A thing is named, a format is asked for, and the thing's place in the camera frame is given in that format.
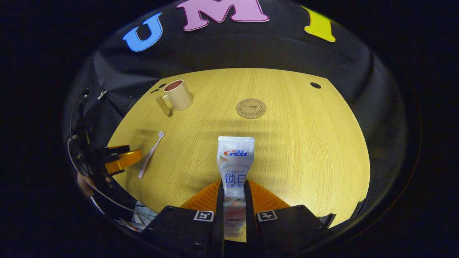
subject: orange object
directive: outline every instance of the orange object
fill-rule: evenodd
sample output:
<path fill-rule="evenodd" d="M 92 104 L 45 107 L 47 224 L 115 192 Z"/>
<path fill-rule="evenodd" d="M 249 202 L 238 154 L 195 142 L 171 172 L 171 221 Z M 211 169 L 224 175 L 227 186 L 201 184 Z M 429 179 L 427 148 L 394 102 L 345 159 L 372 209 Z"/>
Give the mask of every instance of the orange object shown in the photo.
<path fill-rule="evenodd" d="M 120 170 L 123 170 L 125 167 L 128 167 L 139 161 L 142 158 L 142 151 L 136 150 L 127 153 L 122 153 L 119 155 L 119 157 L 119 160 L 105 163 L 105 168 L 107 169 L 108 174 L 112 174 Z"/>
<path fill-rule="evenodd" d="M 254 213 L 290 207 L 290 205 L 261 185 L 252 181 L 249 181 L 249 184 Z M 215 212 L 219 185 L 220 181 L 208 185 L 182 204 L 180 208 Z"/>

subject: blue letter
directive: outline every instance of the blue letter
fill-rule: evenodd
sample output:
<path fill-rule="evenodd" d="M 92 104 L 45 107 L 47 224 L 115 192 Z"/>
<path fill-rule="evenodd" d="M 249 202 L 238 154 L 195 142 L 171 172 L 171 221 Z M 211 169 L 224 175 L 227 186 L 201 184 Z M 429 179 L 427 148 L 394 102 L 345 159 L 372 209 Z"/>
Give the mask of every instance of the blue letter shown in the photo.
<path fill-rule="evenodd" d="M 150 29 L 151 35 L 146 40 L 140 40 L 137 36 L 137 29 L 139 27 L 135 27 L 123 37 L 123 40 L 128 43 L 128 47 L 135 52 L 143 51 L 153 44 L 155 44 L 162 35 L 162 27 L 161 23 L 159 22 L 159 16 L 161 13 L 155 14 L 154 16 L 148 18 L 144 21 L 144 25 L 146 24 Z"/>

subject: toothbrush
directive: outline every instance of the toothbrush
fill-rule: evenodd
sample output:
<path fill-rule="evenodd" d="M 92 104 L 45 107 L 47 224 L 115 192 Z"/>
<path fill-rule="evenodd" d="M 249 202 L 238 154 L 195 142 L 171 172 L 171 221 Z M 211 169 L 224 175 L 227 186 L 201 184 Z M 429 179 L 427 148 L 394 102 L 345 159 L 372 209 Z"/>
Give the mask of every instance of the toothbrush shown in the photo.
<path fill-rule="evenodd" d="M 164 133 L 161 131 L 159 132 L 158 136 L 159 136 L 158 141 L 156 142 L 155 146 L 150 150 L 150 153 L 148 154 L 148 156 L 144 160 L 144 163 L 142 164 L 142 168 L 140 169 L 140 172 L 139 172 L 139 178 L 143 177 L 143 174 L 145 173 L 145 168 L 148 165 L 148 162 L 150 161 L 151 156 L 155 152 L 155 149 L 158 146 L 159 141 L 161 141 L 162 137 L 164 136 Z"/>

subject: yellow letter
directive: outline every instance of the yellow letter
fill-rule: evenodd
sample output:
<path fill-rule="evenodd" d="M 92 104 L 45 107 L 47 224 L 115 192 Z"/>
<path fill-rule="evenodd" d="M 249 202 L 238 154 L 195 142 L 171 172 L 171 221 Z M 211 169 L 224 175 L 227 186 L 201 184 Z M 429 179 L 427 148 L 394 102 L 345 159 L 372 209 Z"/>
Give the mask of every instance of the yellow letter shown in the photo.
<path fill-rule="evenodd" d="M 335 42 L 336 39 L 331 34 L 331 20 L 304 6 L 301 7 L 309 12 L 310 23 L 309 26 L 304 27 L 304 31 L 329 42 Z"/>

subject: mug handle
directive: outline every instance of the mug handle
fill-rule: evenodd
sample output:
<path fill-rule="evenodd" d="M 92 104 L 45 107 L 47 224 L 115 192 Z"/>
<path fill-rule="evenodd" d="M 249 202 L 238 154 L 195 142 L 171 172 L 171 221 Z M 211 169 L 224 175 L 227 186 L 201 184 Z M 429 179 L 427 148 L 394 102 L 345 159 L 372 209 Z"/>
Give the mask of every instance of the mug handle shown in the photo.
<path fill-rule="evenodd" d="M 164 97 L 161 97 L 161 96 L 157 96 L 156 97 L 156 102 L 158 102 L 158 105 L 160 106 L 160 108 L 162 109 L 162 111 L 166 115 L 169 115 L 171 113 L 170 109 L 168 108 L 168 106 L 164 102 L 164 101 L 166 101 L 168 99 L 169 99 L 169 97 L 167 95 L 165 95 Z"/>

